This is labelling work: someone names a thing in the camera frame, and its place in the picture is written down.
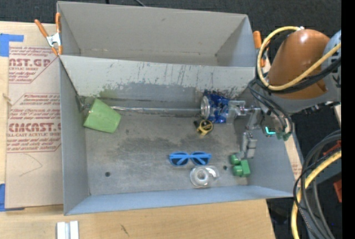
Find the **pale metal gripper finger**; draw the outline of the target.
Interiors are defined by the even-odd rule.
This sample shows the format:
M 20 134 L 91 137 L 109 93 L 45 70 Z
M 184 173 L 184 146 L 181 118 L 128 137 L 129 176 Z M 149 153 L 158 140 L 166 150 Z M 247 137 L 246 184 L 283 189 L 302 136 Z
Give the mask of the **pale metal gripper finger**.
M 239 116 L 246 115 L 245 109 L 246 102 L 243 100 L 230 100 L 228 102 L 228 112 L 226 117 L 226 122 L 231 124 Z
M 254 138 L 251 132 L 244 132 L 242 136 L 242 143 L 240 152 L 242 158 L 251 159 L 255 155 L 257 139 Z

